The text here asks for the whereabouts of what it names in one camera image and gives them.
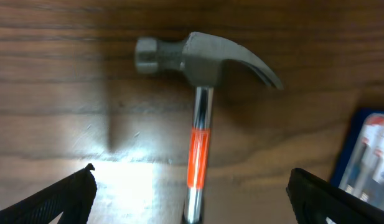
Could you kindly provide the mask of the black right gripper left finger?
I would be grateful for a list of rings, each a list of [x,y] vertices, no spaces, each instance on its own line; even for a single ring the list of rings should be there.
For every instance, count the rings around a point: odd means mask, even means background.
[[[0,211],[0,223],[86,224],[96,197],[96,181],[89,163],[85,168]]]

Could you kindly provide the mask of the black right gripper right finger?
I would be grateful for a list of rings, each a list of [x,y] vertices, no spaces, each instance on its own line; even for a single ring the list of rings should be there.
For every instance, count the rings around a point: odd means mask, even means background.
[[[326,223],[327,218],[336,224],[384,224],[383,210],[304,169],[291,171],[286,191],[298,224]]]

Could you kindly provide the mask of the blue precision screwdriver set case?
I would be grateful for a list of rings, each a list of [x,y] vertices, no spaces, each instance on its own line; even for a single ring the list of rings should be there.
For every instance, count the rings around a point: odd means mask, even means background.
[[[353,115],[330,183],[384,211],[384,110]]]

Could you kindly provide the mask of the claw hammer orange black handle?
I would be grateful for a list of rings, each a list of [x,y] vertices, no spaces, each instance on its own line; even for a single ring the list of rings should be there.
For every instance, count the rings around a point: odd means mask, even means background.
[[[136,42],[135,66],[139,73],[178,71],[195,87],[183,223],[202,222],[213,93],[226,61],[240,62],[254,71],[265,85],[283,89],[281,80],[264,61],[244,46],[223,37],[192,32],[179,42],[166,42],[153,37],[140,37]]]

